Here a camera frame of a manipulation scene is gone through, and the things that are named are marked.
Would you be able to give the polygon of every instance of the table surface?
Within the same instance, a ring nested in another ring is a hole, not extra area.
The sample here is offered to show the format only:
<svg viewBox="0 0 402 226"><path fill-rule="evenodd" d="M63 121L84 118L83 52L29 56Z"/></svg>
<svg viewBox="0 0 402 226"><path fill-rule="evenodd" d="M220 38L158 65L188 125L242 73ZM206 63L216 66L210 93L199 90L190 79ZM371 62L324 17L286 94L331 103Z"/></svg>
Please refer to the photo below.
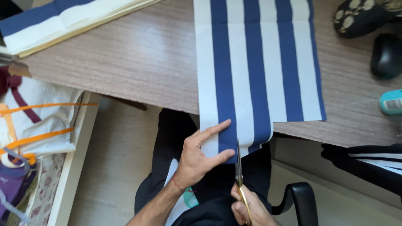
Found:
<svg viewBox="0 0 402 226"><path fill-rule="evenodd" d="M327 121L274 123L274 131L340 146L400 143L400 123L379 110L402 76L379 81L369 62L379 31L337 37L343 0L313 0ZM25 59L34 78L198 114L193 2L163 0Z"/></svg>

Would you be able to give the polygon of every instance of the gold scissors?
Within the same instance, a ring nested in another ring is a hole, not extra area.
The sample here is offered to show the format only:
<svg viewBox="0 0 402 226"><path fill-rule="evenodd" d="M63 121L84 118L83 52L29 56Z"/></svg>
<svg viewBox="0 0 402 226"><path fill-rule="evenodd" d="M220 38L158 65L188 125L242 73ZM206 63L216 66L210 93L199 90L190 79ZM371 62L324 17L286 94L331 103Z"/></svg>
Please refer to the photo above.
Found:
<svg viewBox="0 0 402 226"><path fill-rule="evenodd" d="M242 203L244 203L246 205L246 208L247 208L249 221L246 221L246 224L248 226L252 226L250 208L248 207L246 196L244 195L244 192L242 189L243 175L242 175L242 159L240 157L239 138L237 138L236 184L237 184L237 191L239 192L239 195L240 195L240 199L241 199Z"/></svg>

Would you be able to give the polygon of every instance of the forearm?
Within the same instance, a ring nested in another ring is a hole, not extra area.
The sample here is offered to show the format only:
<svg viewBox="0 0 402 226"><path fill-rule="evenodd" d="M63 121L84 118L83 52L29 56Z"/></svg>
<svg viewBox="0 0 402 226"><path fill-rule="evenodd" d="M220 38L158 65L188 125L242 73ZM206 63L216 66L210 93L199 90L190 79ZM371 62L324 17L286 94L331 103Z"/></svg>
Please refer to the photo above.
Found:
<svg viewBox="0 0 402 226"><path fill-rule="evenodd" d="M168 184L146 204L127 226L163 226L168 219L170 212L176 204L183 191L173 181Z"/></svg>

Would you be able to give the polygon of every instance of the person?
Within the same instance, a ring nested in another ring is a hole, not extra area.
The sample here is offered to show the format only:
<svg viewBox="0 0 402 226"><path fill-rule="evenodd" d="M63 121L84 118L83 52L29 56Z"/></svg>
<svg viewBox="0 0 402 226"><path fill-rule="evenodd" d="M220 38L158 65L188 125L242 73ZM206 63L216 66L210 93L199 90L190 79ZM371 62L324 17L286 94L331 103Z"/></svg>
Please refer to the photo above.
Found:
<svg viewBox="0 0 402 226"><path fill-rule="evenodd" d="M173 226L245 225L246 206L240 202L235 184L234 164L222 164L235 151L224 150L207 158L201 145L231 124L228 119L203 132L190 115L169 109L159 114L158 134L152 157L152 172L140 185L135 197L135 216L127 226L163 226L183 192L193 189L199 205L185 211ZM171 160L179 161L172 179L164 186ZM242 158L243 190L254 226L279 225L271 216L267 201L271 177L269 144Z"/></svg>

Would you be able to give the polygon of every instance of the black mouse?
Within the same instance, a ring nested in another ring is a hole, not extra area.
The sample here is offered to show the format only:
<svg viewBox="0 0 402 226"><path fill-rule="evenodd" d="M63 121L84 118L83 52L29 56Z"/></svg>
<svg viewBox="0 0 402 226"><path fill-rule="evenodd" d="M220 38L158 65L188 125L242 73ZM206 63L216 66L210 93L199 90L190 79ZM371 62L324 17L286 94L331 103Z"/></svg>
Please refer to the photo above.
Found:
<svg viewBox="0 0 402 226"><path fill-rule="evenodd" d="M371 72L382 79L402 73L402 39L395 34L380 34L374 41Z"/></svg>

